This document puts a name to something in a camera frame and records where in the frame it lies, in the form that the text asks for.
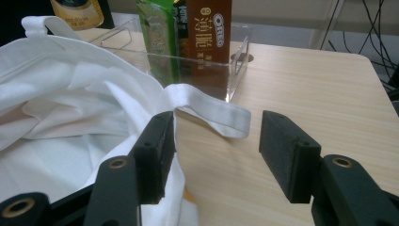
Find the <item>snack package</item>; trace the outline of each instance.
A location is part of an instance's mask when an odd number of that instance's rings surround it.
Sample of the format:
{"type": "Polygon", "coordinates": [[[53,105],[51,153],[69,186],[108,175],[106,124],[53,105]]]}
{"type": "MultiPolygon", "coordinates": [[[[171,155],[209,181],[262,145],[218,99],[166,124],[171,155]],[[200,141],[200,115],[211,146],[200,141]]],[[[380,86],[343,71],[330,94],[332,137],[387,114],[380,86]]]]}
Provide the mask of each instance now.
{"type": "Polygon", "coordinates": [[[173,0],[136,0],[152,75],[163,85],[179,82],[173,0]]]}
{"type": "Polygon", "coordinates": [[[231,0],[186,0],[188,55],[195,87],[225,99],[229,81],[231,0]]]}

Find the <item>wooden table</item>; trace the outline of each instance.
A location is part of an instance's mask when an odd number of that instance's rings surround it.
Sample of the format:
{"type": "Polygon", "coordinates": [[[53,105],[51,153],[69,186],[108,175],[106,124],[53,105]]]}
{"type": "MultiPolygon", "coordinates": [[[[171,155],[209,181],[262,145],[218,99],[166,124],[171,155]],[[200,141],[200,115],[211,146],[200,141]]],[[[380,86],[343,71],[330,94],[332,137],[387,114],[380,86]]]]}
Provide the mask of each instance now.
{"type": "Polygon", "coordinates": [[[178,113],[178,152],[200,225],[313,225],[311,205],[286,200],[258,151],[263,110],[289,117],[322,156],[357,160],[399,195],[399,118],[367,58],[261,44],[250,53],[231,101],[252,113],[248,138],[223,138],[178,113]]]}

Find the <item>white fabric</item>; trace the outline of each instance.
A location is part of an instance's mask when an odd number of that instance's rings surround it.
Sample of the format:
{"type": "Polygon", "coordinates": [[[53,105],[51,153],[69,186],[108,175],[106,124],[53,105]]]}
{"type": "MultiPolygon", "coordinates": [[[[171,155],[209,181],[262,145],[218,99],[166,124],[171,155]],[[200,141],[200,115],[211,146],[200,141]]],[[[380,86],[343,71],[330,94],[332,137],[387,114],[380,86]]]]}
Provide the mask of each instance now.
{"type": "MultiPolygon", "coordinates": [[[[23,25],[28,39],[0,47],[0,202],[31,191],[53,202],[92,184],[100,163],[127,154],[163,111],[180,108],[222,136],[247,136],[250,113],[239,106],[188,85],[163,89],[124,60],[78,40],[57,17],[27,17],[23,25]],[[48,36],[45,25],[63,37],[48,36]]],[[[178,225],[183,191],[176,155],[166,197],[142,206],[144,225],[178,225]]]]}

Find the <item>clear plastic container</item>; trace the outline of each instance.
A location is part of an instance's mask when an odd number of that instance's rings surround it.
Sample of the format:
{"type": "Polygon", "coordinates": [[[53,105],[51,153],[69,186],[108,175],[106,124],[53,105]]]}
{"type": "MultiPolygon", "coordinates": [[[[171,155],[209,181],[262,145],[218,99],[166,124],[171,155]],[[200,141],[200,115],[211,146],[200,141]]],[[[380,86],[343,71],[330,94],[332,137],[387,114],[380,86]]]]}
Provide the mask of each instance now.
{"type": "Polygon", "coordinates": [[[251,31],[251,27],[247,25],[233,24],[231,26],[230,63],[149,54],[146,51],[139,19],[133,19],[118,26],[91,40],[90,43],[107,49],[142,72],[154,76],[163,86],[171,83],[186,83],[229,102],[247,72],[251,31]],[[179,68],[176,72],[179,75],[178,79],[173,81],[155,73],[159,70],[159,64],[170,61],[177,63],[179,68]],[[194,75],[191,73],[191,67],[202,67],[205,73],[201,76],[194,75]]]}

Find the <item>oreo logo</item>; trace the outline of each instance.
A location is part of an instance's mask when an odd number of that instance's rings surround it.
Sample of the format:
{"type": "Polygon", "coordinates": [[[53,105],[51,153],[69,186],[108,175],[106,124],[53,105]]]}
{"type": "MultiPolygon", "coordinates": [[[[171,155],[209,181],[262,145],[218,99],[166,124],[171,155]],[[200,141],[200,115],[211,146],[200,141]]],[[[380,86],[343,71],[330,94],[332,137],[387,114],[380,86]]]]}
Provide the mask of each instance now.
{"type": "Polygon", "coordinates": [[[214,16],[214,25],[216,32],[216,45],[222,47],[224,44],[224,24],[223,16],[219,13],[214,16]]]}

